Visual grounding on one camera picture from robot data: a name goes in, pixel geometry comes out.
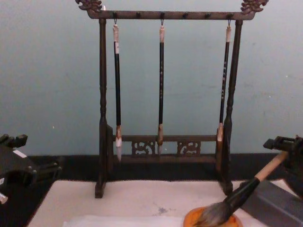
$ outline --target black brush handle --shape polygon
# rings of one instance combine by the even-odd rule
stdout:
[[[121,125],[121,104],[120,104],[120,62],[119,62],[119,42],[114,42],[115,50],[115,77],[116,77],[116,123]]]
[[[221,92],[221,106],[220,106],[220,120],[219,123],[223,123],[224,115],[224,103],[225,103],[225,90],[226,90],[226,75],[228,65],[228,54],[229,54],[229,42],[225,44],[225,55],[224,55],[224,68],[223,68],[223,79],[222,79],[222,92]]]
[[[159,124],[163,123],[164,43],[160,42]]]
[[[226,202],[231,207],[231,214],[233,214],[239,207],[241,207],[249,196],[254,192],[259,185],[260,180],[254,177],[251,180],[243,182],[239,188],[233,191],[223,202]]]

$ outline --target orange dish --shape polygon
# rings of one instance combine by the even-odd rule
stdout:
[[[192,227],[204,209],[205,207],[199,207],[191,210],[184,218],[183,227]],[[243,227],[243,225],[235,215],[232,215],[227,222],[218,227]]]

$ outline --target wooden brush handle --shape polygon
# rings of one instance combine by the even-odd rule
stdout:
[[[282,151],[274,157],[260,172],[255,176],[262,182],[268,175],[271,174],[288,156],[288,152]]]

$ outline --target black clamp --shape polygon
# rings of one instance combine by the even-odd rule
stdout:
[[[9,148],[19,148],[25,146],[27,143],[27,135],[19,135],[16,138],[4,134],[0,137],[0,145],[9,147]]]
[[[283,150],[289,153],[284,162],[285,170],[303,180],[303,138],[277,136],[274,140],[268,139],[263,147],[267,149]]]

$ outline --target carved wooden panel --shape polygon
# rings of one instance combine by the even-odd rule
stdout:
[[[132,141],[132,156],[155,155],[156,141]]]
[[[179,141],[177,142],[177,156],[192,157],[199,156],[201,151],[200,141]]]

